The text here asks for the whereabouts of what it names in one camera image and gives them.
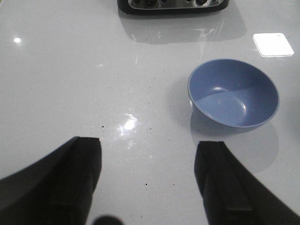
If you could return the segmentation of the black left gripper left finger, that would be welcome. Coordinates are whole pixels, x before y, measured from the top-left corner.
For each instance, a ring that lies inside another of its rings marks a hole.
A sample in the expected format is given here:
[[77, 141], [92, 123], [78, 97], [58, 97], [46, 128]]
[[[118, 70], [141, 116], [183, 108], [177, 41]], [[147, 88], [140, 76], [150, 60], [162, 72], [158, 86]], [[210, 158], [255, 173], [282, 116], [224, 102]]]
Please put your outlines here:
[[83, 225], [102, 167], [98, 138], [73, 137], [0, 180], [2, 225]]

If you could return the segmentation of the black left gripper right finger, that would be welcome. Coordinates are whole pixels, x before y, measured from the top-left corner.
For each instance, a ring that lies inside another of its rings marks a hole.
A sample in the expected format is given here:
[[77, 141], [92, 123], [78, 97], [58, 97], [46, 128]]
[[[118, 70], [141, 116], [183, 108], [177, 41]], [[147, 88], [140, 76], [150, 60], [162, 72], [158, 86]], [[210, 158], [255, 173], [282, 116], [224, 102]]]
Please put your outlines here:
[[257, 180], [224, 142], [199, 142], [195, 178], [210, 225], [300, 223], [299, 215]]

